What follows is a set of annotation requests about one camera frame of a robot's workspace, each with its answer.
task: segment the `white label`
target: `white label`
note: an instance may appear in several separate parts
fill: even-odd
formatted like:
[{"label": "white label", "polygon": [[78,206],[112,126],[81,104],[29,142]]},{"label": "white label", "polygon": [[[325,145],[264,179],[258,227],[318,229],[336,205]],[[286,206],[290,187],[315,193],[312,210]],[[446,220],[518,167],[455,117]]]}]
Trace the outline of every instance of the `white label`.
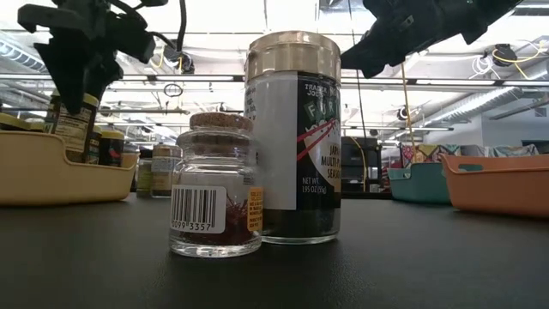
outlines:
[{"label": "white label", "polygon": [[177,158],[153,158],[151,172],[153,173],[171,173],[178,163]]},{"label": "white label", "polygon": [[225,232],[226,189],[221,186],[172,186],[172,230],[186,233]]}]

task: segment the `black table surface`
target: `black table surface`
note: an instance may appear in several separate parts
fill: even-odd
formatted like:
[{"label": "black table surface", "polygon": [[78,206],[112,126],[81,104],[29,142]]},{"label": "black table surface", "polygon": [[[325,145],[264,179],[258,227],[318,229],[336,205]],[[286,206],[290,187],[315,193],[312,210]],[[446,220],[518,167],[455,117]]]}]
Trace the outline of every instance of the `black table surface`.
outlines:
[{"label": "black table surface", "polygon": [[0,308],[549,307],[549,221],[346,200],[337,241],[207,260],[169,252],[168,216],[0,209]]}]

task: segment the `barcode label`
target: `barcode label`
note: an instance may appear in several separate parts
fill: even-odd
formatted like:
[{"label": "barcode label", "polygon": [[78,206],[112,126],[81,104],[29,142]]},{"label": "barcode label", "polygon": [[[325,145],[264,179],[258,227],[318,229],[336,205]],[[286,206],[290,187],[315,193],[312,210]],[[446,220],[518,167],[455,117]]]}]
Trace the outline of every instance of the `barcode label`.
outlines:
[{"label": "barcode label", "polygon": [[173,185],[173,230],[186,233],[225,231],[226,189],[220,186]]}]

